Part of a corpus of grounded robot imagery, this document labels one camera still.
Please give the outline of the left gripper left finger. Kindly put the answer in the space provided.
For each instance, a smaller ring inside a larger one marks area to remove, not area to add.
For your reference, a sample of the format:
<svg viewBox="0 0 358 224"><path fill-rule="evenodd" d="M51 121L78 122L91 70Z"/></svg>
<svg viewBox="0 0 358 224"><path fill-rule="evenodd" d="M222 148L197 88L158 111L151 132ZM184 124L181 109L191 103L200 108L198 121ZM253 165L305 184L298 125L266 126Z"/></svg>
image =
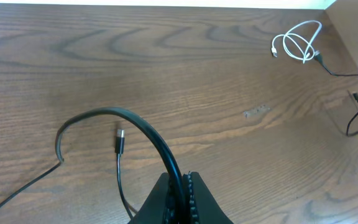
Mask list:
<svg viewBox="0 0 358 224"><path fill-rule="evenodd" d="M170 178L163 173L143 206L128 224L169 224L175 222L175 197Z"/></svg>

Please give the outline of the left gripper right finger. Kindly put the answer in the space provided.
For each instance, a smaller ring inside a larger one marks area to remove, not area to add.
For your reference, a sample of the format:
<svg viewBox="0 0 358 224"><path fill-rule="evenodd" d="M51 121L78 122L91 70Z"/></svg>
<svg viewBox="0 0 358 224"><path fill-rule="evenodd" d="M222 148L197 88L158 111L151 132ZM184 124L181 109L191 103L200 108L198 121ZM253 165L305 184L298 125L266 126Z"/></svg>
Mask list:
<svg viewBox="0 0 358 224"><path fill-rule="evenodd" d="M186 223L233 224L198 172L184 174L183 183L186 190Z"/></svg>

